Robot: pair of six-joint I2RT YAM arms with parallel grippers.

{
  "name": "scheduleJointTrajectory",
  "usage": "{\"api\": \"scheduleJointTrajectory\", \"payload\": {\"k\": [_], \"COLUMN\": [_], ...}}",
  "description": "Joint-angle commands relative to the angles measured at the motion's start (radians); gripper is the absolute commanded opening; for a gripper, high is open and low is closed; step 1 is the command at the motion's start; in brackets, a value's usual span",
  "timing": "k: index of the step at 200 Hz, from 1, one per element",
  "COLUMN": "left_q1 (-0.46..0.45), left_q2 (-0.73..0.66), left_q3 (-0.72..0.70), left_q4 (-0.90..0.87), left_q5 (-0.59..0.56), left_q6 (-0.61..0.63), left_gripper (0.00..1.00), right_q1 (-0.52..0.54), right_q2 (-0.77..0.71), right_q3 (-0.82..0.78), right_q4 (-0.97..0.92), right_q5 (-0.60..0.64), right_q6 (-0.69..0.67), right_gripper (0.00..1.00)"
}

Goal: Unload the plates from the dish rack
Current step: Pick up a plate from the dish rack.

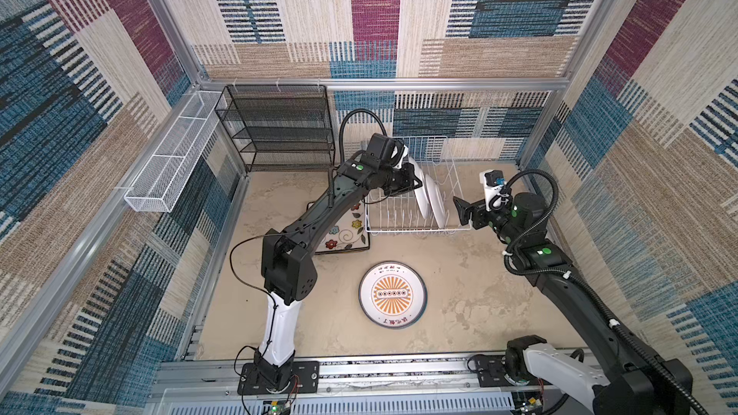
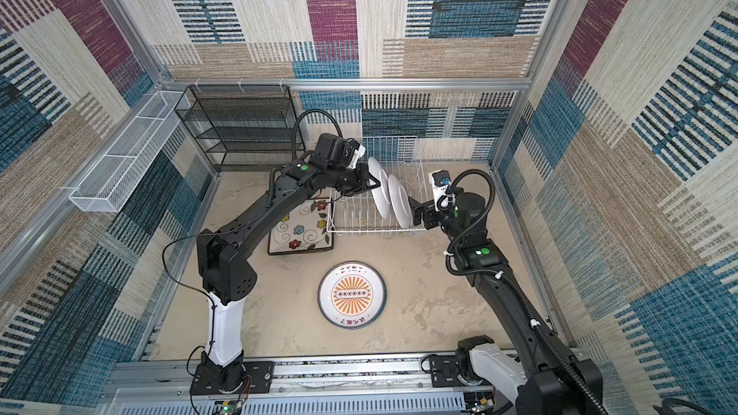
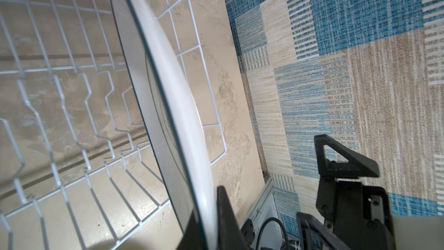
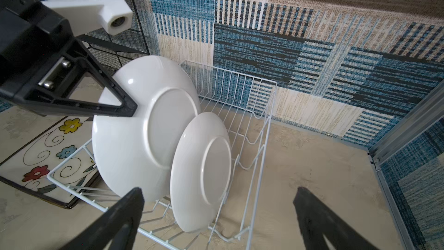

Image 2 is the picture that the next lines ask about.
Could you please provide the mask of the white round plate three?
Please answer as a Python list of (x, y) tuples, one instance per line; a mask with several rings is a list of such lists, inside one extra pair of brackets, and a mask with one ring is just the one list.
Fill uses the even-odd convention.
[(371, 190), (375, 206), (380, 213), (382, 219), (390, 219), (392, 215), (392, 205), (388, 189), (388, 176), (384, 167), (373, 157), (368, 159), (368, 168), (370, 175), (379, 184), (377, 188)]

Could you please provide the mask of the white round plate four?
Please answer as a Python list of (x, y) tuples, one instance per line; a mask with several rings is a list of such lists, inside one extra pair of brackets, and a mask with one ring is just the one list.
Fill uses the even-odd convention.
[(392, 209), (398, 224), (403, 230), (407, 230), (412, 225), (412, 207), (409, 203), (409, 194), (395, 175), (388, 177), (388, 187)]

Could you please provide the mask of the white round plate two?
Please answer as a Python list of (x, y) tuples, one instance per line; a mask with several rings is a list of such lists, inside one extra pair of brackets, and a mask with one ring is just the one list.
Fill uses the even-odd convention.
[(321, 280), (317, 302), (323, 317), (344, 330), (374, 323), (384, 312), (387, 288), (374, 267), (346, 261), (333, 267)]

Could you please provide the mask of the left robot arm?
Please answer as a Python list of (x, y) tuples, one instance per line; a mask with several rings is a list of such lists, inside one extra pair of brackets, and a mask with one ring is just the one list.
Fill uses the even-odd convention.
[(355, 139), (321, 134), (313, 151), (296, 156), (269, 179), (267, 192), (231, 223), (198, 234), (198, 273), (211, 301), (209, 340), (194, 372), (192, 396), (241, 395), (249, 380), (241, 324), (246, 297), (257, 284), (251, 255), (281, 220), (319, 191), (353, 196), (379, 181), (361, 162), (365, 148)]

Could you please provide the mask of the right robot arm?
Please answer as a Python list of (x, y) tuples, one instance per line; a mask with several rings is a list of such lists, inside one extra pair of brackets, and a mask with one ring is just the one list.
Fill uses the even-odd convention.
[(590, 359), (579, 359), (546, 324), (488, 237), (493, 201), (464, 190), (441, 205), (409, 200), (414, 222), (448, 236), (447, 271), (485, 299), (517, 353), (509, 357), (481, 336), (466, 339), (457, 349), (460, 378), (466, 384), (491, 384), (519, 414), (604, 414), (600, 369)]

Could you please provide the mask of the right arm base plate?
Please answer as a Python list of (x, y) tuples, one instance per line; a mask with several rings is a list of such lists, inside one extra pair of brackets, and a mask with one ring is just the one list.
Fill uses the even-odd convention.
[(490, 386), (487, 380), (478, 377), (469, 367), (460, 364), (454, 355), (425, 355), (421, 359), (420, 367), (430, 376), (433, 388)]

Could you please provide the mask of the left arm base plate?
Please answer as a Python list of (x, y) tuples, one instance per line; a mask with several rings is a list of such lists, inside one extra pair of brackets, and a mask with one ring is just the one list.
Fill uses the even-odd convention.
[(251, 395), (270, 391), (274, 361), (240, 361), (219, 366), (209, 359), (201, 362), (194, 374), (192, 396)]

